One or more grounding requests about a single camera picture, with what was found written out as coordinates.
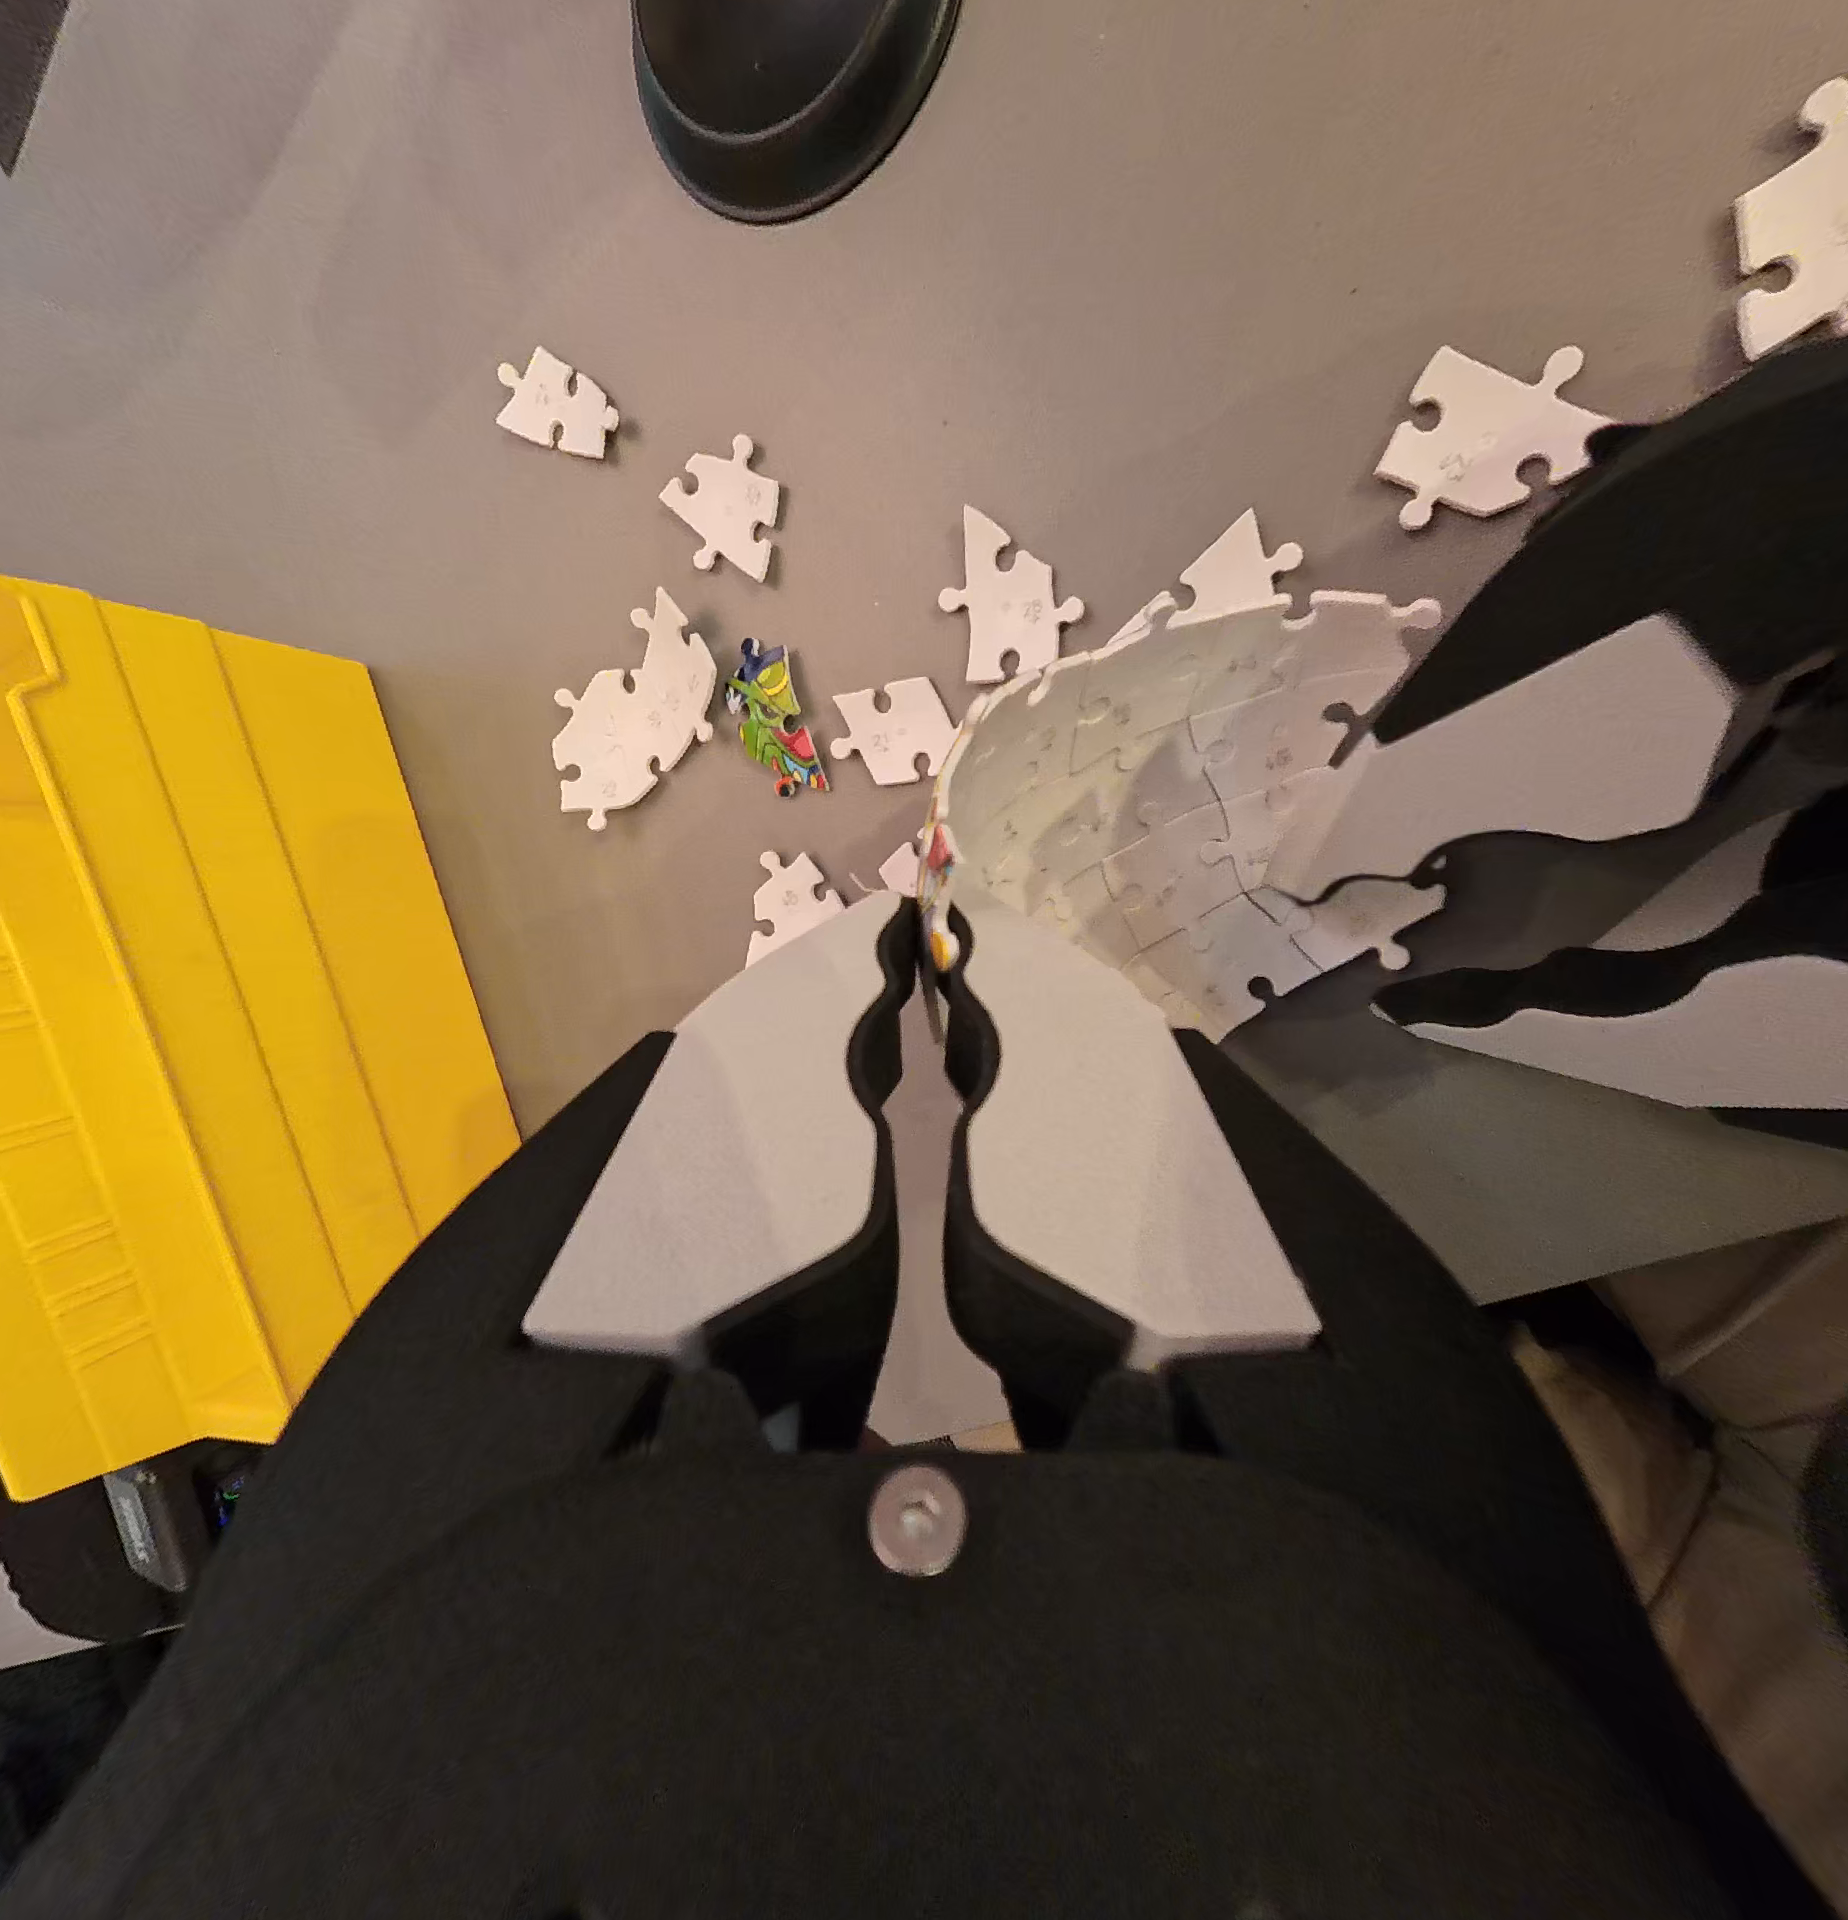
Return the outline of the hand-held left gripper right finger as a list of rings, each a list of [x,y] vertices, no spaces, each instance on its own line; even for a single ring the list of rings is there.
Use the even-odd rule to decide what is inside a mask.
[[[1321,1312],[1151,994],[1009,901],[948,917],[958,1334],[997,1374],[1309,1350]]]

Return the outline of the partly built white puzzle ball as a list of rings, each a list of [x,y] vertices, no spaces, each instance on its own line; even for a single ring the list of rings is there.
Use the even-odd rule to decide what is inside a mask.
[[[1433,649],[1442,601],[1313,593],[1309,612],[1151,612],[990,689],[934,772],[920,924],[934,971],[979,901],[1075,943],[1182,1028],[1231,1034],[1270,998],[1411,964],[1442,885],[1339,885],[1296,901],[1270,851],[1321,803],[1341,737]]]

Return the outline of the colourful printed puzzle piece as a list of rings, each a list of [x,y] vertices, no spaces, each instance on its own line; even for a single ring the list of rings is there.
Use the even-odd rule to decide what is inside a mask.
[[[742,724],[742,754],[768,760],[771,792],[822,792],[822,754],[801,724],[789,646],[742,637],[734,674],[719,678],[727,720]]]

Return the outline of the white puzzle pieces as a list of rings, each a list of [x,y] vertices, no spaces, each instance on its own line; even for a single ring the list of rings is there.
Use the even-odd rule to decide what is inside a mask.
[[[1735,277],[1778,270],[1778,291],[1752,282],[1735,297],[1746,372],[1792,348],[1848,343],[1848,82],[1817,82],[1795,124],[1812,147],[1726,210]],[[1618,432],[1578,402],[1564,402],[1574,379],[1578,379],[1578,348],[1553,348],[1537,379],[1490,372],[1465,348],[1433,348],[1433,361],[1411,384],[1411,414],[1393,425],[1372,467],[1386,490],[1403,490],[1393,528],[1426,537],[1433,509],[1500,519],[1529,501],[1529,467],[1542,467],[1542,485],[1564,495],[1564,485],[1578,485],[1596,456],[1596,432]],[[1231,608],[1290,612],[1290,593],[1282,593],[1290,564],[1296,564],[1296,538],[1259,546],[1251,509],[1242,509],[1168,601],[1198,619]],[[1052,564],[1020,546],[990,509],[967,509],[967,576],[942,587],[942,612],[967,612],[967,678],[970,678],[967,710],[970,710],[990,689],[1052,668],[1062,629],[1084,612],[1084,601],[1052,601]],[[877,784],[934,775],[942,754],[958,750],[948,701],[930,674],[845,689],[832,701],[838,701],[832,754],[860,754]],[[930,829],[911,851],[886,868],[890,889],[920,885],[920,851],[930,851]],[[1270,851],[1270,885],[1296,896],[1296,829],[1282,829],[1282,845]]]

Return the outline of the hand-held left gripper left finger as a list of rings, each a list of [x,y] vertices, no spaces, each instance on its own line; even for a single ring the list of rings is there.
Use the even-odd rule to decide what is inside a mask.
[[[897,1022],[905,896],[860,896],[705,994],[523,1334],[683,1362],[771,1280],[845,1256],[890,1169]]]

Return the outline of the yellow plastic bin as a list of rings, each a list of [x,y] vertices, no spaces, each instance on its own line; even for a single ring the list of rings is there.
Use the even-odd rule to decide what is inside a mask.
[[[0,570],[0,1485],[273,1443],[523,1150],[363,663]]]

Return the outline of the joined white puzzle strip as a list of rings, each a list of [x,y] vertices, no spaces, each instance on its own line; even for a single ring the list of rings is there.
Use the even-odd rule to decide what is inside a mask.
[[[709,741],[719,663],[690,629],[671,587],[634,608],[646,663],[602,668],[583,689],[557,689],[557,811],[605,829],[613,811],[646,803],[700,741]]]

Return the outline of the black labelled device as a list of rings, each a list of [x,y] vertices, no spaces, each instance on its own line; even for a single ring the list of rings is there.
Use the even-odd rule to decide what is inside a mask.
[[[0,1571],[19,1613],[99,1644],[188,1621],[258,1462],[268,1443],[203,1439],[50,1498],[0,1485]]]

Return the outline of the black round stand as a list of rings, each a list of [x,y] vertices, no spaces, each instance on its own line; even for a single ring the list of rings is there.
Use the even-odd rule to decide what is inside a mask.
[[[634,0],[634,82],[671,180],[768,232],[897,147],[948,35],[958,0]]]

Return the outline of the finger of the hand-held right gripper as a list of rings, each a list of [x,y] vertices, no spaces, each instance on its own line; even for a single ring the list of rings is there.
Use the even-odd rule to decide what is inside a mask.
[[[1372,1009],[1684,1108],[1848,1108],[1848,889],[1765,889],[1679,950],[1426,971]]]
[[[1672,829],[1765,720],[1777,689],[1735,689],[1672,612],[1625,619],[1403,741],[1366,737],[1296,803],[1296,896],[1415,872],[1484,829]]]

